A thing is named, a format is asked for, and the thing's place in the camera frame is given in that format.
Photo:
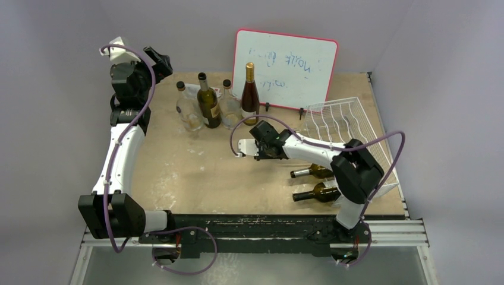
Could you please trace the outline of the brown wine bottle gold cap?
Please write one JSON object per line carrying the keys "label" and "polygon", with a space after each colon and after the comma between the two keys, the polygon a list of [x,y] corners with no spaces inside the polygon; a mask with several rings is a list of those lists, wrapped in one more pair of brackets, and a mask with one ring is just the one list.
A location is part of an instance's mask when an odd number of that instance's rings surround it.
{"label": "brown wine bottle gold cap", "polygon": [[254,77],[254,63],[245,65],[245,83],[241,98],[242,117],[246,118],[245,125],[253,126],[258,122],[258,117],[247,119],[249,116],[258,115],[260,112],[259,94]]}

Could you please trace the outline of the pink framed whiteboard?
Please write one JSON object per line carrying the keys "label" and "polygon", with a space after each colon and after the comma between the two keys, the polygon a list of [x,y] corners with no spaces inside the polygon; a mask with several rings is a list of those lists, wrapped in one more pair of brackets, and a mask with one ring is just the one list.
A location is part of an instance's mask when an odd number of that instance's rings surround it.
{"label": "pink framed whiteboard", "polygon": [[339,45],[336,40],[250,29],[236,33],[233,94],[240,97],[245,66],[254,64],[260,103],[307,109],[326,101]]}

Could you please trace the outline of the olive bottle silver cap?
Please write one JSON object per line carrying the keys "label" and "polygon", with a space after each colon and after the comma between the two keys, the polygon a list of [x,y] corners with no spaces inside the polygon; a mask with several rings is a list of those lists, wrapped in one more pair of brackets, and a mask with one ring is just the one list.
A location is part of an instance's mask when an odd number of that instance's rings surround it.
{"label": "olive bottle silver cap", "polygon": [[221,124],[219,117],[218,98],[214,89],[210,88],[204,72],[198,74],[200,89],[197,101],[203,116],[203,122],[208,128],[217,128]]}
{"label": "olive bottle silver cap", "polygon": [[333,177],[333,172],[323,166],[312,164],[310,167],[293,170],[290,172],[291,178],[299,178],[302,176],[313,176],[318,179],[326,179]]}

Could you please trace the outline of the dark green bottle black cap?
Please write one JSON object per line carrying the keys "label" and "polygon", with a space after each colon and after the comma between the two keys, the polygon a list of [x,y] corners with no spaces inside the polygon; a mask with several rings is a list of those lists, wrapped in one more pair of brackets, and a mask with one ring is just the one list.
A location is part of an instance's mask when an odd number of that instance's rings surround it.
{"label": "dark green bottle black cap", "polygon": [[336,201],[340,196],[341,193],[338,187],[328,181],[316,184],[311,191],[294,193],[292,199],[294,202],[312,199],[318,202],[332,202]]}

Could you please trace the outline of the clear glass bottle black cap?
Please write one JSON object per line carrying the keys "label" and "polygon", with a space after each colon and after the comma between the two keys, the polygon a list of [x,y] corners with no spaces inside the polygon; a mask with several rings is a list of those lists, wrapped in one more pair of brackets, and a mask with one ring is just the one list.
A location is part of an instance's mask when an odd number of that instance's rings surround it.
{"label": "clear glass bottle black cap", "polygon": [[219,101],[220,118],[226,129],[233,129],[242,119],[240,99],[234,96],[231,80],[223,80],[223,92]]}

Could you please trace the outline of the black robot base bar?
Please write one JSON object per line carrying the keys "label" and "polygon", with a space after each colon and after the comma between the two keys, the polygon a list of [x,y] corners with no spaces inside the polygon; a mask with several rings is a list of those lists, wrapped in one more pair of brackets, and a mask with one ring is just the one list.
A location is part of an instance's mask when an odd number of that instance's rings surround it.
{"label": "black robot base bar", "polygon": [[369,226],[347,230],[331,214],[174,214],[170,229],[179,234],[146,233],[138,241],[181,247],[182,258],[202,253],[309,254],[350,261],[367,246]]}

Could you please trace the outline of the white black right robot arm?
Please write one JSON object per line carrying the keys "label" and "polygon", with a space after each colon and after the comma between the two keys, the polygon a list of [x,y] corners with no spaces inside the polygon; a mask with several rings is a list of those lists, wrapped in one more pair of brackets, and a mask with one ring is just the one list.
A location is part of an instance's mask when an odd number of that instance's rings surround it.
{"label": "white black right robot arm", "polygon": [[385,172],[364,144],[356,139],[330,143],[284,129],[278,132],[270,123],[260,121],[250,130],[251,139],[241,139],[238,151],[261,159],[296,159],[332,171],[343,200],[336,215],[335,237],[343,242],[357,234],[364,206]]}

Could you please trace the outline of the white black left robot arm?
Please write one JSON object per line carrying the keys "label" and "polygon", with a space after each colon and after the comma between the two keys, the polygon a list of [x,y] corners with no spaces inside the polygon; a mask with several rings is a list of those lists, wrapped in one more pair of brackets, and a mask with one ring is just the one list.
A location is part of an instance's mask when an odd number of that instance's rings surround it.
{"label": "white black left robot arm", "polygon": [[144,210],[131,197],[135,163],[150,122],[149,105],[156,84],[173,73],[170,58],[150,46],[137,52],[119,43],[105,45],[100,53],[112,62],[111,139],[100,176],[91,194],[79,197],[78,210],[95,239],[154,232],[161,242],[172,242],[177,227],[171,212]]}

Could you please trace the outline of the white ruler set package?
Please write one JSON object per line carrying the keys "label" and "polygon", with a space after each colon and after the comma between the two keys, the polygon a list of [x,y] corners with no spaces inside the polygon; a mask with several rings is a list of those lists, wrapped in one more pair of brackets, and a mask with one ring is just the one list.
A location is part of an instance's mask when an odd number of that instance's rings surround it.
{"label": "white ruler set package", "polygon": [[[212,89],[216,93],[216,96],[218,99],[222,96],[222,92],[221,92],[220,88],[210,87],[210,89]],[[199,90],[200,90],[200,86],[197,84],[187,84],[187,83],[185,84],[185,92],[186,92],[187,96],[192,99],[197,98],[197,93],[199,92]]]}

